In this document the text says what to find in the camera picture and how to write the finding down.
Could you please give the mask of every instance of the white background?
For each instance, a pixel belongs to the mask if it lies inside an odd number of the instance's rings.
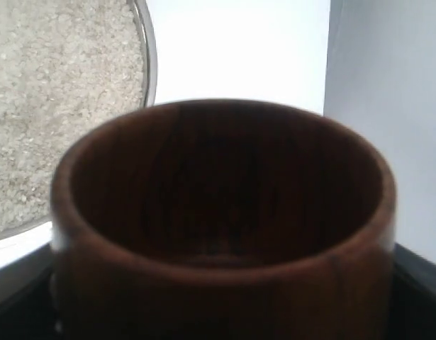
[[[436,263],[436,0],[332,0],[325,115],[398,181],[398,242]]]
[[[156,102],[251,98],[323,112],[329,0],[147,0]]]

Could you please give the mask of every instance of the cup rim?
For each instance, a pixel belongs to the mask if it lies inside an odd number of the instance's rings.
[[[229,104],[250,104],[253,106],[270,106],[273,109],[289,109],[296,114],[305,116],[309,120],[320,120],[322,124],[330,125],[336,132],[340,132],[352,137],[362,148],[365,148],[369,155],[376,162],[376,165],[382,174],[381,198],[374,208],[370,218],[354,234],[330,248],[324,249],[318,254],[306,256],[300,259],[294,259],[282,263],[276,263],[270,266],[258,266],[252,268],[196,268],[181,264],[173,264],[157,259],[152,259],[143,254],[137,254],[125,249],[110,239],[105,238],[97,232],[76,209],[72,197],[69,180],[72,175],[72,169],[75,160],[82,152],[100,136],[109,133],[116,123],[132,120],[140,114],[156,114],[156,112],[169,110],[178,105],[215,105],[219,103]],[[158,278],[169,282],[175,282],[185,285],[251,285],[262,284],[271,281],[277,281],[286,276],[292,277],[296,274],[311,272],[312,269],[322,267],[331,262],[336,266],[340,259],[357,257],[368,248],[379,244],[380,247],[392,251],[393,242],[385,232],[390,230],[394,223],[396,211],[396,182],[393,173],[380,152],[364,137],[355,131],[350,130],[344,125],[329,118],[310,113],[309,111],[285,106],[278,103],[265,101],[251,101],[245,99],[199,99],[190,101],[177,101],[166,103],[151,108],[143,108],[131,113],[114,118],[113,120],[98,126],[96,129],[83,136],[74,143],[65,153],[58,164],[52,179],[50,205],[53,222],[53,239],[51,248],[54,253],[61,253],[70,240],[73,243],[80,243],[93,249],[96,256],[109,264],[114,264],[125,268],[126,270],[143,274],[152,278]],[[62,225],[62,231],[59,230],[59,222]]]

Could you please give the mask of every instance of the dark wood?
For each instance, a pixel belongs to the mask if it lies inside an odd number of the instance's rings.
[[[112,120],[51,196],[68,339],[382,339],[396,189],[327,118],[254,101]]]

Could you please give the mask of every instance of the white sand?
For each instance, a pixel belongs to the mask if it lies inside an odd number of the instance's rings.
[[[125,0],[0,0],[0,230],[47,214],[62,153],[141,86]]]

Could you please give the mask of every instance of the black surface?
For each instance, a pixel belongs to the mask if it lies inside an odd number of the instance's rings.
[[[50,302],[48,275],[0,309],[0,340],[60,340]],[[436,266],[407,249],[396,249],[387,340],[436,339]]]

